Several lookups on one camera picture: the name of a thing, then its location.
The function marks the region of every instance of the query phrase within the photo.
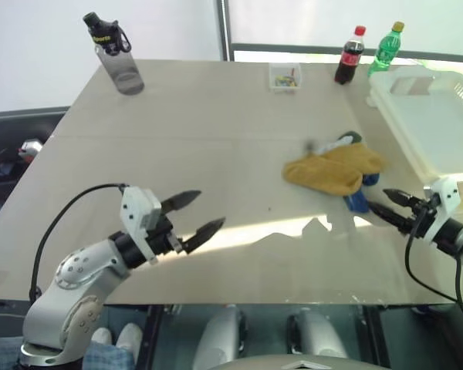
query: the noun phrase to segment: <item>table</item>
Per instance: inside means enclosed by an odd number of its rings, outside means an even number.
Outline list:
[[[336,66],[302,65],[302,88],[287,95],[268,91],[266,64],[137,63],[145,90],[122,96],[98,70],[2,208],[0,298],[27,299],[35,249],[63,205],[116,181],[149,187],[160,199],[202,190],[170,215],[179,234],[227,220],[195,254],[139,267],[110,303],[442,302],[407,276],[405,239],[394,228],[281,177],[307,141],[321,145],[356,130],[389,160],[380,183],[364,190],[369,199],[388,203],[384,187],[423,196],[384,119],[365,103],[365,67],[339,86]],[[119,207],[120,194],[104,190],[71,209],[46,245],[40,287],[70,251],[122,229]],[[453,295],[454,260],[419,240],[412,253],[419,277]]]

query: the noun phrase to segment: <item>yellow towel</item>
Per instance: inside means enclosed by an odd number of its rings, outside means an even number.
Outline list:
[[[362,176],[359,170],[345,163],[315,154],[287,163],[283,168],[286,181],[338,196],[356,193],[362,186]]]
[[[370,150],[362,143],[338,146],[322,155],[327,160],[334,160],[359,170],[364,175],[381,173],[384,168],[384,159],[379,153]]]

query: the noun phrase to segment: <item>bottle cap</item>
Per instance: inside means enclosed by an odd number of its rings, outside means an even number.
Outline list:
[[[355,35],[357,35],[357,36],[365,35],[365,25],[358,25],[355,28]]]
[[[88,27],[93,27],[100,22],[100,17],[95,12],[91,12],[83,16],[83,21]]]
[[[403,22],[395,22],[393,24],[393,31],[395,32],[401,32],[404,29],[404,23]]]

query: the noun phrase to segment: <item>red label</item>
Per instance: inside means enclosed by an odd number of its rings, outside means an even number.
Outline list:
[[[347,66],[358,66],[358,61],[360,60],[360,54],[353,55],[348,52],[343,52],[341,54],[341,62]]]

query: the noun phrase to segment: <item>white sneaker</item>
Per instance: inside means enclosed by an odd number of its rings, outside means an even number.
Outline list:
[[[111,336],[110,330],[107,328],[99,328],[91,337],[91,341],[95,341],[96,343],[101,343],[102,345],[112,345],[113,338]]]
[[[139,357],[140,343],[142,342],[142,330],[133,324],[129,323],[125,325],[122,332],[118,336],[117,343],[115,346],[128,350],[133,355],[133,362],[137,364],[137,358]]]

